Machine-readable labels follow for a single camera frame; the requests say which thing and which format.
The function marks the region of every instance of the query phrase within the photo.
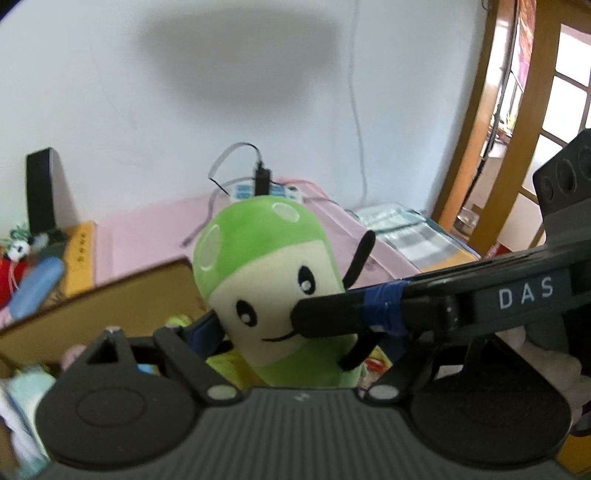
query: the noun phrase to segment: plush toy mouth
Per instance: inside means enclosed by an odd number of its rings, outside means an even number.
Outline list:
[[[276,337],[276,338],[263,338],[262,341],[263,342],[282,342],[283,340],[287,340],[290,339],[291,337],[295,337],[297,335],[297,332],[294,330],[293,332],[288,333],[287,335],[284,335],[283,337]]]

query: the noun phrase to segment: green plush body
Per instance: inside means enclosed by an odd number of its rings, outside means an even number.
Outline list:
[[[344,291],[326,234],[304,206],[260,196],[223,209],[195,248],[201,294],[230,340],[271,386],[354,387],[338,361],[356,336],[308,340],[290,314],[304,298]]]

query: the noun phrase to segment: mushroom plush toy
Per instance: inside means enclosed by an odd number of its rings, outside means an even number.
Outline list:
[[[357,385],[361,367],[338,365],[355,335],[306,339],[291,325],[299,300],[345,291],[328,238],[306,207],[272,196],[228,206],[203,231],[193,272],[234,347],[268,385]]]

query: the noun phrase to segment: pink sheet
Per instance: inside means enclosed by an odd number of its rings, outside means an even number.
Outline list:
[[[305,197],[312,199],[305,205],[323,224],[339,271],[344,275],[365,228],[341,207],[322,200],[326,195],[315,184],[305,180],[294,183]],[[191,258],[195,241],[187,248],[182,248],[181,242],[206,219],[209,195],[119,213],[97,222],[96,284],[178,258]],[[227,197],[218,195],[214,212],[228,203]],[[418,270],[404,257],[378,240],[355,286],[374,285],[416,273]]]

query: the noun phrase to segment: wooden door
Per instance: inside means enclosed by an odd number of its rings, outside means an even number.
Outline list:
[[[583,0],[537,0],[528,82],[513,138],[469,245],[484,255],[497,239],[544,240],[531,176],[591,127],[591,8]]]

